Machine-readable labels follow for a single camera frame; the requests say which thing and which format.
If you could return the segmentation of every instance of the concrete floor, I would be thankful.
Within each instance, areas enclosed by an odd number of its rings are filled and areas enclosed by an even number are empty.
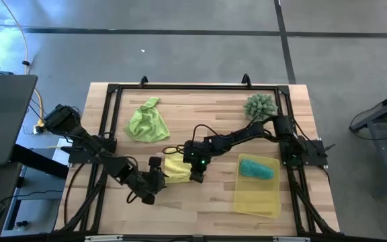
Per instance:
[[[277,31],[272,0],[6,0],[25,26]],[[387,1],[281,0],[287,31],[387,32]],[[0,3],[0,24],[13,24]],[[280,37],[27,34],[44,107],[83,109],[92,81],[288,83]],[[308,86],[329,151],[342,232],[387,239],[387,198],[375,199],[382,165],[373,144],[350,134],[354,115],[387,97],[387,38],[289,38],[297,83]],[[0,70],[22,73],[19,32],[0,32]],[[37,118],[24,121],[32,131]],[[55,136],[20,134],[27,147]]]

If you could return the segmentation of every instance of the wooden table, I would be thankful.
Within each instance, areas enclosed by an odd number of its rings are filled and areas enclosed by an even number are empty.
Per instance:
[[[105,91],[108,83],[91,83],[87,96],[82,125],[90,134],[97,134],[103,111]],[[289,85],[295,118],[310,138],[316,138],[316,126],[310,106],[307,86]],[[118,117],[116,138],[119,155],[136,157],[141,170],[148,169],[148,158],[161,153],[164,147],[183,144],[191,139],[196,124],[207,124],[221,134],[238,130],[248,120],[242,105],[247,97],[257,91],[228,90],[123,90],[122,103]],[[128,138],[124,127],[131,119],[134,110],[149,97],[159,97],[157,105],[171,136],[157,143],[137,143]],[[272,124],[266,124],[272,130]],[[212,135],[205,128],[198,128],[196,140]],[[236,179],[237,158],[240,153],[275,157],[280,159],[278,144],[264,139],[255,139],[235,146],[230,152],[213,158],[204,173],[202,184],[189,182],[169,184],[157,195],[155,205],[142,204],[137,199],[127,204],[130,190],[120,186],[112,178],[108,179],[100,233],[119,234],[165,234],[165,235],[295,235],[294,215],[290,200],[286,169],[280,170],[281,216],[277,219],[240,214],[232,210],[234,183]],[[73,176],[77,166],[70,169],[65,186]],[[68,218],[77,211],[85,199],[91,166],[85,165],[73,183],[68,201]],[[317,167],[306,167],[306,177],[310,199],[321,216],[335,230],[339,230],[331,196],[331,190],[324,171]],[[307,228],[305,209],[301,205],[304,228]],[[89,214],[92,223],[94,204]],[[59,208],[56,229],[63,226],[63,206]]]

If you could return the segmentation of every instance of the translucent yellow container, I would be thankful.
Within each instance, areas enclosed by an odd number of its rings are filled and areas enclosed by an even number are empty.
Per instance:
[[[259,179],[240,174],[243,159],[250,159],[273,169],[272,179]],[[269,157],[240,154],[237,165],[234,211],[278,218],[280,216],[280,161]]]

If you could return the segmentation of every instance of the green spiky toy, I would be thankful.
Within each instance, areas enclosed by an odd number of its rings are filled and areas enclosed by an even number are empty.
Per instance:
[[[271,95],[256,93],[247,98],[247,103],[243,106],[246,116],[256,121],[264,121],[267,114],[273,114],[277,107]]]

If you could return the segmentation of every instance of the blue sponge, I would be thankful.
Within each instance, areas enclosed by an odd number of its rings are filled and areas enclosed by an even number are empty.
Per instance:
[[[240,164],[240,174],[259,179],[272,179],[274,176],[273,169],[250,159],[243,159]]]

